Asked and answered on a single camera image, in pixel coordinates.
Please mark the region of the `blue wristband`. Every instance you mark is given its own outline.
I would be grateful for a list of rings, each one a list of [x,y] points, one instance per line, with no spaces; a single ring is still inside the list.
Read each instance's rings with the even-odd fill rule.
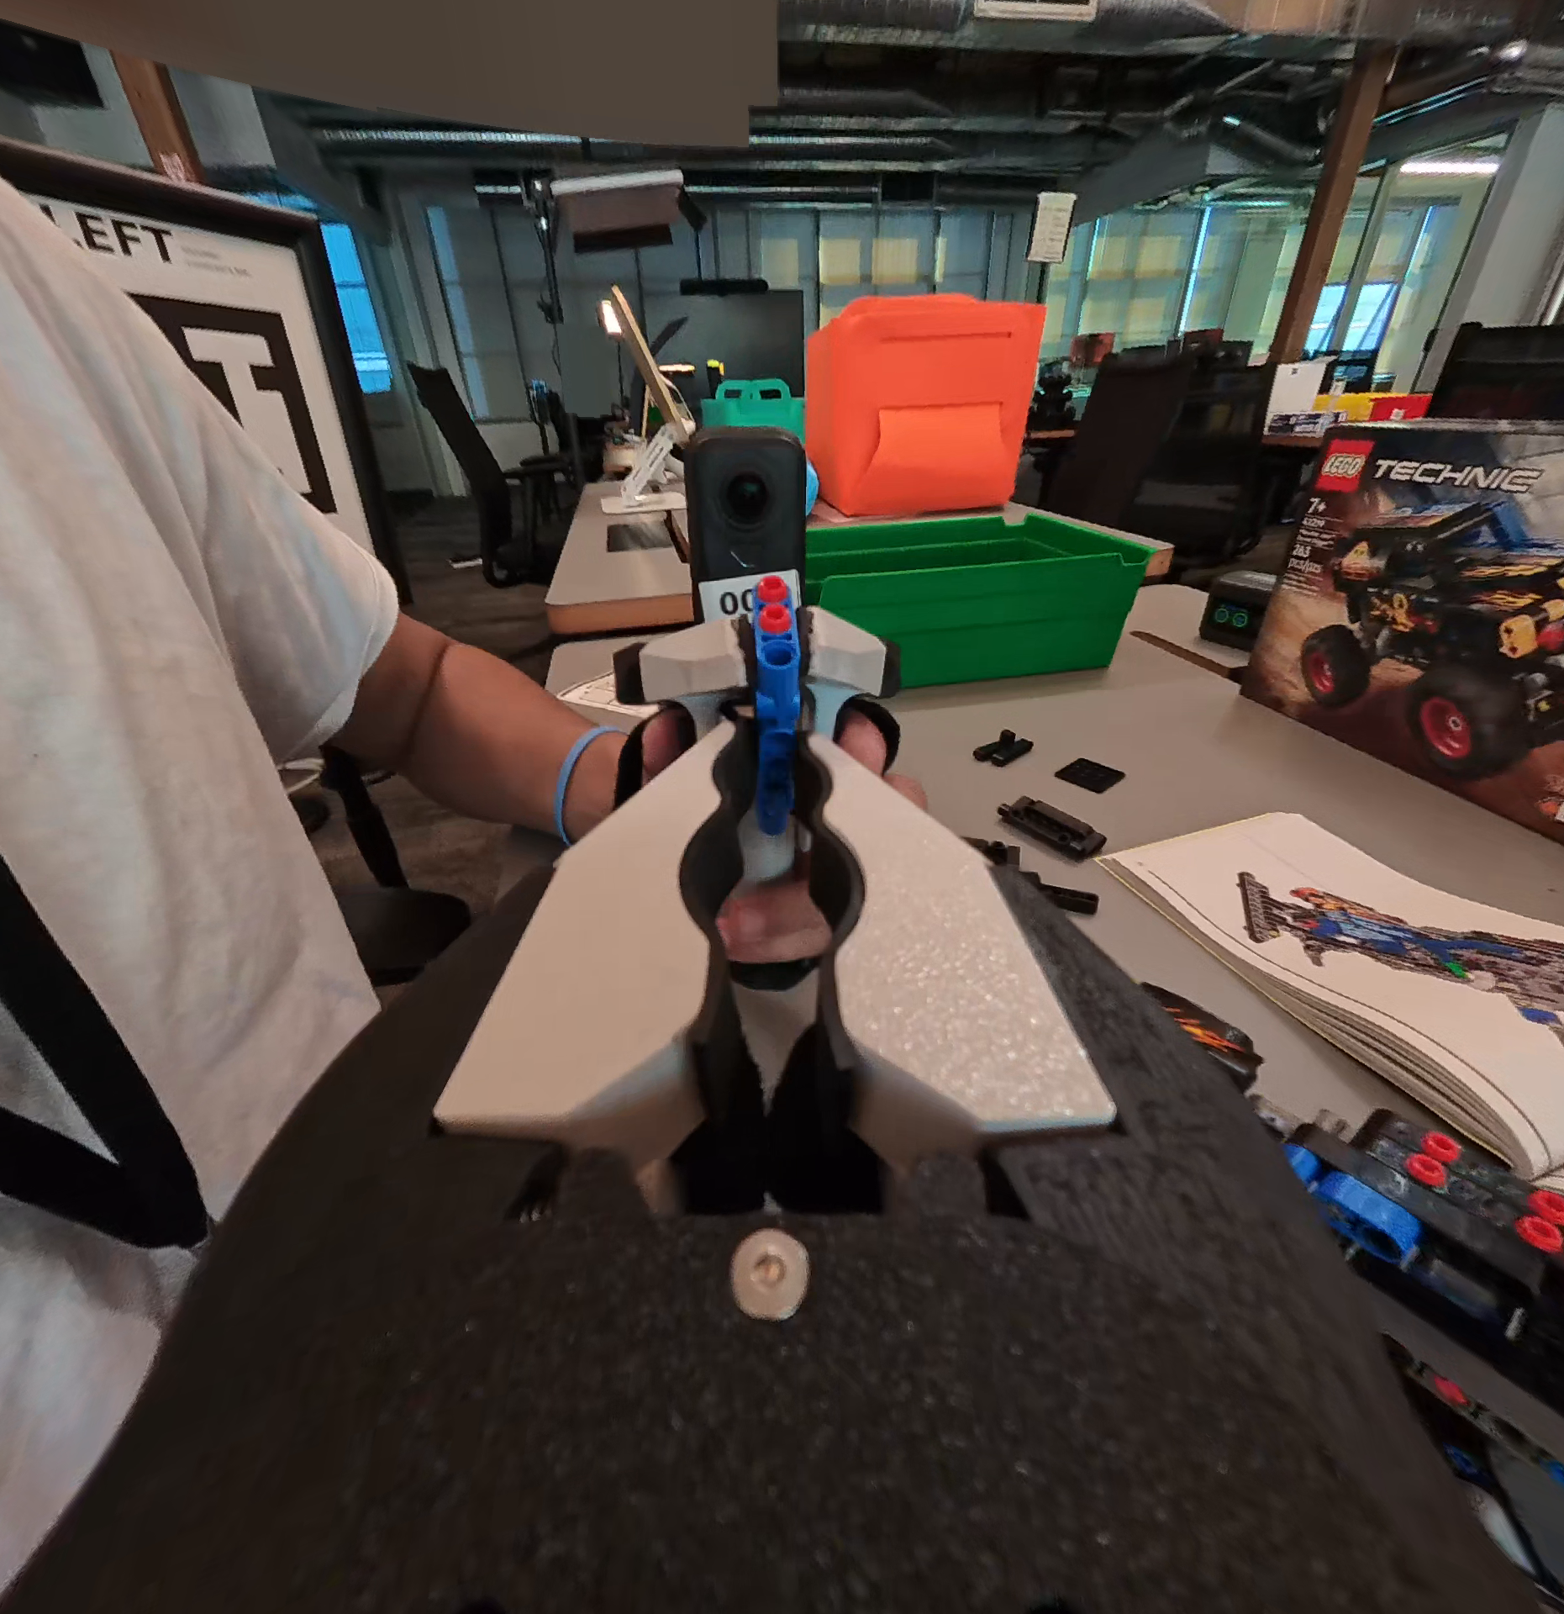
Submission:
[[[624,741],[624,731],[591,726],[570,743],[551,797],[551,823],[563,847],[611,815]]]

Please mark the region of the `hanging ceiling light fixture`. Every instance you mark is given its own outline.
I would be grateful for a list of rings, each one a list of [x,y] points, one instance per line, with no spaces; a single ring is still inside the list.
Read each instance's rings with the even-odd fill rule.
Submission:
[[[706,222],[678,168],[561,175],[550,198],[576,255],[669,246],[678,222],[691,233]]]

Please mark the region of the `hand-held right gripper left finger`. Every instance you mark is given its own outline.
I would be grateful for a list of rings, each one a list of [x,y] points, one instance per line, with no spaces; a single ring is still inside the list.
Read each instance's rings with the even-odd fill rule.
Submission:
[[[442,1131],[667,1161],[689,1211],[752,1209],[752,1061],[715,929],[750,793],[750,735],[713,726],[559,858]]]

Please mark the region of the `framed black white marker sign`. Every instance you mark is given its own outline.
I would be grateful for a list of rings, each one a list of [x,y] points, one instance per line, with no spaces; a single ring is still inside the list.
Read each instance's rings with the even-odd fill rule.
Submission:
[[[146,313],[282,479],[408,603],[315,220],[5,138],[0,175]]]

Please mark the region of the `dark high-backed chair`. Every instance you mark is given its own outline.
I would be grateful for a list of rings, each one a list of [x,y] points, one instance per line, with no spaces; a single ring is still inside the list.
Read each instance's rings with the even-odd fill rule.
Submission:
[[[1041,510],[1169,546],[1174,572],[1238,560],[1264,527],[1271,382],[1271,367],[1201,352],[1108,356]]]

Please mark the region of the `green plastic bin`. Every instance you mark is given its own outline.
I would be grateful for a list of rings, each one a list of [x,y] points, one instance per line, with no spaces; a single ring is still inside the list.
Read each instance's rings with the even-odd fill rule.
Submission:
[[[1031,510],[804,532],[804,596],[899,650],[903,691],[1104,668],[1169,551]]]

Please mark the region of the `person's left forearm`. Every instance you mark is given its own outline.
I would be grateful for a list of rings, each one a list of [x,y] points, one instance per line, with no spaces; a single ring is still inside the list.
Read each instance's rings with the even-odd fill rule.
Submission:
[[[559,763],[589,728],[516,668],[399,616],[332,743],[455,815],[553,832]]]

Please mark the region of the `desk with wooden edge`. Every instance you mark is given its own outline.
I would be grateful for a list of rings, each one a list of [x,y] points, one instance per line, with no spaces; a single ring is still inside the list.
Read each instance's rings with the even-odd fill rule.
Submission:
[[[689,570],[674,547],[609,551],[607,486],[578,497],[546,592],[546,620],[557,640],[672,631],[691,624]]]

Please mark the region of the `blue lego panel piece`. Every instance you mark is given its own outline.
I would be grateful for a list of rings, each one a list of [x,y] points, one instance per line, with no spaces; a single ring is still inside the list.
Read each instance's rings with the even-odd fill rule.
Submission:
[[[767,886],[791,873],[795,858],[793,767],[799,717],[799,646],[790,637],[762,637],[752,627],[760,607],[752,603],[752,689],[750,724],[754,778],[749,817],[741,821],[743,875],[752,886]],[[791,592],[791,620],[797,612]]]

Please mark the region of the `black monitor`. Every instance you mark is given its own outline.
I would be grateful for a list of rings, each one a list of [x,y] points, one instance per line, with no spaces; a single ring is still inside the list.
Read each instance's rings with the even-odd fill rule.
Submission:
[[[803,395],[803,294],[760,280],[682,280],[685,326],[670,339],[670,361],[715,361],[726,380],[780,380]]]

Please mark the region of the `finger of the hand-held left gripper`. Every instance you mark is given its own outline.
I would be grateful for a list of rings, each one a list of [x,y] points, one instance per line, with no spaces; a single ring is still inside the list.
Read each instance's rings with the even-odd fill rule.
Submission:
[[[719,724],[723,704],[750,694],[750,651],[734,624],[700,624],[639,650],[637,704],[676,705],[695,730]]]
[[[881,702],[890,648],[871,633],[821,609],[793,614],[799,646],[799,717],[795,733],[836,739],[838,718],[851,700]]]

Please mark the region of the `lego instruction booklet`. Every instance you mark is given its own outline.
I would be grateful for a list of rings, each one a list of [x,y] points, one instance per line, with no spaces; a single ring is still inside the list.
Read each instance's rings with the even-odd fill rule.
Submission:
[[[1418,884],[1295,815],[1100,863],[1308,1031],[1564,1196],[1564,927]]]

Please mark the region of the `black timer device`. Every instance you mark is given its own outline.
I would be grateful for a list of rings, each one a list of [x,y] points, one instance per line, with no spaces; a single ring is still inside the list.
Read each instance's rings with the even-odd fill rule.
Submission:
[[[1206,586],[1197,637],[1223,650],[1249,655],[1275,594],[1275,575],[1267,572],[1223,572]]]

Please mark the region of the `tablet on stand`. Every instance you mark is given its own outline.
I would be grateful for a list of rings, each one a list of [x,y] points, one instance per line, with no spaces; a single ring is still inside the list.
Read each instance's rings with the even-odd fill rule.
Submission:
[[[600,508],[609,518],[685,510],[682,453],[695,434],[695,421],[659,371],[620,287],[609,287],[607,298],[598,304],[598,321],[604,332],[628,352],[644,386],[646,406],[656,412],[657,421],[656,432],[637,451],[618,492],[604,495]]]

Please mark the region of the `orange bag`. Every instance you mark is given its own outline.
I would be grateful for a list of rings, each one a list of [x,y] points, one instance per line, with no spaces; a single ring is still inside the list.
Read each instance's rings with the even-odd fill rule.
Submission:
[[[804,345],[804,453],[845,518],[998,510],[1013,493],[1044,311],[856,298]]]

